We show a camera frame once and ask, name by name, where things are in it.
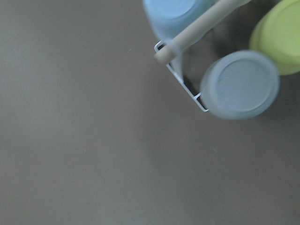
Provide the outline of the yellow plastic cup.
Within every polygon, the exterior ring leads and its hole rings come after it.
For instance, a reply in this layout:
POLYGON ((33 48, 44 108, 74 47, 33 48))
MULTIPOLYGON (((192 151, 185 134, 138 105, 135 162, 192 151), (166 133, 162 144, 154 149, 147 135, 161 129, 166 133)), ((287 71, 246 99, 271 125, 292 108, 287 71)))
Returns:
POLYGON ((282 0, 255 26, 249 48, 267 55, 281 75, 300 71, 300 2, 282 0))

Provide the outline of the light blue plastic cup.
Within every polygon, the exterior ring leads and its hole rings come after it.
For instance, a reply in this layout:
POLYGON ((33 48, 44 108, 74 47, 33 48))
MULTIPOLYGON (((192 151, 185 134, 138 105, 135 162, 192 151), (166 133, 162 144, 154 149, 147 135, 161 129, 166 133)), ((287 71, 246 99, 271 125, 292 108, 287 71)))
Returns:
POLYGON ((216 0, 144 0, 143 9, 161 44, 173 39, 217 3, 216 0))

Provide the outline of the grey plastic cup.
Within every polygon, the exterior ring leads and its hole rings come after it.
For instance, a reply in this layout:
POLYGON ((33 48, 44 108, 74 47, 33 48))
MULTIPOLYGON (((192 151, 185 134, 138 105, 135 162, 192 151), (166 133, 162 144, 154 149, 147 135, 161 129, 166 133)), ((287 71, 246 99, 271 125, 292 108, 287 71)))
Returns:
POLYGON ((279 87, 279 71, 269 57, 255 51, 237 51, 207 69, 200 84, 200 99, 216 117, 249 119, 272 105, 279 87))

